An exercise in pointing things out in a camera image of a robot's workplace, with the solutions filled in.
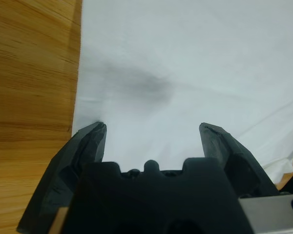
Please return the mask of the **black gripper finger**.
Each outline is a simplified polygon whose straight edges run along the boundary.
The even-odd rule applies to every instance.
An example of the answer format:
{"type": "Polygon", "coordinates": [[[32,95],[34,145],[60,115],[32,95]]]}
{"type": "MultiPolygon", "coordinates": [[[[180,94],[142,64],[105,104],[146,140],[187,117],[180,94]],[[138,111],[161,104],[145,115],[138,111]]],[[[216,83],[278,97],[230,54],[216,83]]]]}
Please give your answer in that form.
{"type": "Polygon", "coordinates": [[[46,234],[61,207],[67,207],[86,164],[101,162],[106,125],[95,122],[80,129],[51,159],[19,223],[21,234],[46,234]]]}
{"type": "Polygon", "coordinates": [[[201,123],[199,131],[204,156],[218,161],[238,197],[280,195],[252,153],[230,133],[209,123],[201,123]]]}

